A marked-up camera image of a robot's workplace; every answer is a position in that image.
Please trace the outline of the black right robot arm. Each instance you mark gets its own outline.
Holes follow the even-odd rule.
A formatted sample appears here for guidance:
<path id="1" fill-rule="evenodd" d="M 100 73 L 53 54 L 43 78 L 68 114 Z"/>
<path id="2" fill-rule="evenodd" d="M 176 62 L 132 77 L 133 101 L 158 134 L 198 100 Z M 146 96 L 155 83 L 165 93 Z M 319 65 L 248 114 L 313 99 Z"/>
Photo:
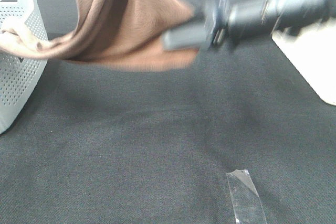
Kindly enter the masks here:
<path id="1" fill-rule="evenodd" d="M 191 19 L 161 35 L 166 51 L 233 45 L 244 39 L 289 31 L 335 17 L 335 0 L 209 0 Z"/>

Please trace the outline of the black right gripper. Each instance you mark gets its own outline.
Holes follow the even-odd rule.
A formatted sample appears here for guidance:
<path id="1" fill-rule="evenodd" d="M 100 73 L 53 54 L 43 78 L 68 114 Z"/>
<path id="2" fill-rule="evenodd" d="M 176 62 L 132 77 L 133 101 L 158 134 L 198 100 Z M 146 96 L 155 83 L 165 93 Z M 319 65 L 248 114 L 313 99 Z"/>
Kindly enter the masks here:
<path id="1" fill-rule="evenodd" d="M 244 0 L 209 0 L 205 3 L 203 23 L 185 23 L 171 28 L 161 35 L 161 42 L 165 51 L 198 48 L 206 45 L 208 48 L 221 46 L 225 38 L 237 44 L 240 37 L 234 38 L 232 33 L 238 31 L 233 27 L 231 16 L 234 13 L 234 5 L 241 4 Z"/>

